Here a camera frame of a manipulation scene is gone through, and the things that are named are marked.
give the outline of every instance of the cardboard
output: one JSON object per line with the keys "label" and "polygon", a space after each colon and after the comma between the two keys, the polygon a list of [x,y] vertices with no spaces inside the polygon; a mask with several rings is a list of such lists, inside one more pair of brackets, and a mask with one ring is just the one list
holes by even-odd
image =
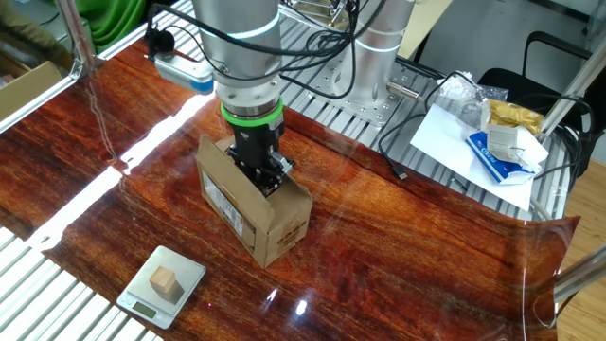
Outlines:
{"label": "cardboard", "polygon": [[62,77],[51,62],[30,70],[22,63],[0,53],[0,73],[12,75],[14,81],[0,89],[0,121],[40,96]]}
{"label": "cardboard", "polygon": [[261,268],[305,237],[312,213],[312,196],[287,176],[265,198],[224,151],[233,136],[215,145],[200,137],[196,154],[202,196],[228,224]]}

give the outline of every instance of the wooden cube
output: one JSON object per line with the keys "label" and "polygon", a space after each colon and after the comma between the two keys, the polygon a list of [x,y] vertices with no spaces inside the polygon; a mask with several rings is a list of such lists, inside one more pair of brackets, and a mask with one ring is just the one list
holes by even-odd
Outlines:
{"label": "wooden cube", "polygon": [[184,292],[174,272],[163,266],[158,266],[151,275],[150,284],[160,297],[172,304],[177,304]]}

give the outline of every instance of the yellow package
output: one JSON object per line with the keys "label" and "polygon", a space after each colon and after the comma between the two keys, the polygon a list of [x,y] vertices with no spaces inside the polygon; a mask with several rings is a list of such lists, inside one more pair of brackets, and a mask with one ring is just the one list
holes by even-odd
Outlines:
{"label": "yellow package", "polygon": [[526,127],[533,135],[541,132],[543,115],[513,103],[490,99],[490,124]]}

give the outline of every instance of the blue and white package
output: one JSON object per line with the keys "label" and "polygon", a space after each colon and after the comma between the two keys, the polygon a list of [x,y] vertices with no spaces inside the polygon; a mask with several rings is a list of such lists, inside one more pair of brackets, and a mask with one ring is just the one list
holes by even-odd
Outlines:
{"label": "blue and white package", "polygon": [[486,141],[485,132],[472,134],[465,140],[497,183],[522,185],[534,177],[535,172],[525,170],[519,164],[501,161],[494,157],[488,150]]}

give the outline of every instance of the green ring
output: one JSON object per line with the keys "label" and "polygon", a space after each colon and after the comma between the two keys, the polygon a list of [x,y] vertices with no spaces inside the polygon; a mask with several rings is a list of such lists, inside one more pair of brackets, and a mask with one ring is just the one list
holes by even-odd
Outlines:
{"label": "green ring", "polygon": [[279,101],[277,102],[276,109],[274,109],[274,111],[271,114],[258,118],[258,119],[241,119],[241,118],[233,117],[231,114],[229,114],[227,112],[227,109],[225,109],[225,106],[223,105],[223,103],[221,103],[221,114],[227,120],[227,122],[229,122],[233,125],[252,128],[252,127],[262,126],[263,124],[268,124],[268,123],[275,121],[278,117],[280,117],[280,115],[282,115],[283,108],[284,108],[284,103],[282,103],[282,97],[280,97]]}

